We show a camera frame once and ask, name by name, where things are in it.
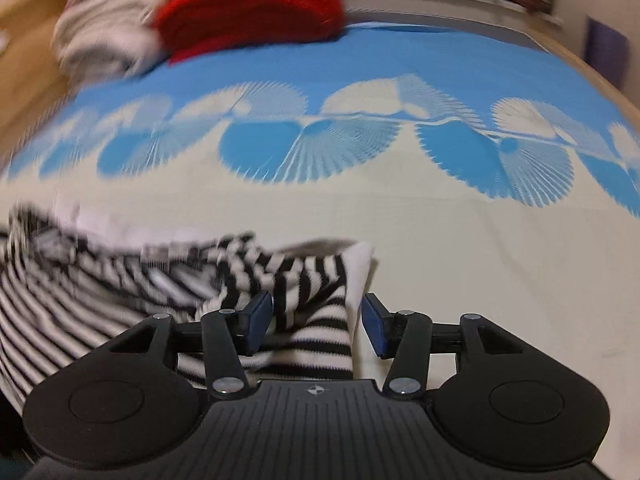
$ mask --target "bed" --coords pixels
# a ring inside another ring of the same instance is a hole
[[[80,204],[162,232],[369,242],[367,287],[392,310],[482,313],[593,381],[611,410],[596,463],[634,480],[637,111],[535,32],[397,9],[351,21],[335,42],[81,91],[7,160],[0,218]],[[66,91],[51,75],[7,135]],[[356,375],[385,367],[356,330]],[[430,386],[453,372],[434,356]]]

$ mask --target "striped clothing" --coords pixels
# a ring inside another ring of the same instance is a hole
[[[241,357],[251,379],[353,377],[340,255],[268,253],[252,234],[116,252],[17,207],[0,228],[0,380],[21,411],[36,384],[145,317],[198,321],[261,290],[274,317],[260,351]],[[178,372],[204,384],[197,354],[180,354]]]

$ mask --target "blue bedsheet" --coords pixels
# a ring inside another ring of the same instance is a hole
[[[530,206],[572,189],[571,150],[640,216],[640,145],[619,110],[561,60],[433,27],[351,27],[332,43],[219,52],[87,88],[12,160],[6,178],[135,178],[220,121],[224,166],[266,184],[366,164],[410,123],[424,156],[491,198]]]

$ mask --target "circular pad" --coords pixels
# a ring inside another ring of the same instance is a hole
[[[593,384],[546,356],[522,354],[467,365],[434,393],[433,413],[465,454],[522,471],[592,458],[609,427]]]
[[[89,355],[36,386],[24,427],[46,455],[110,469],[176,446],[195,424],[198,395],[146,354]]]
[[[145,401],[135,384],[96,381],[80,386],[69,400],[69,409],[80,420],[108,424],[133,416]]]
[[[562,395],[537,381],[501,384],[491,392],[489,402],[498,415],[521,424],[549,422],[564,409]]]

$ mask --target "red pillow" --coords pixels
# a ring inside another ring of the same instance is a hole
[[[340,0],[171,0],[156,27],[172,61],[235,46],[338,36]]]

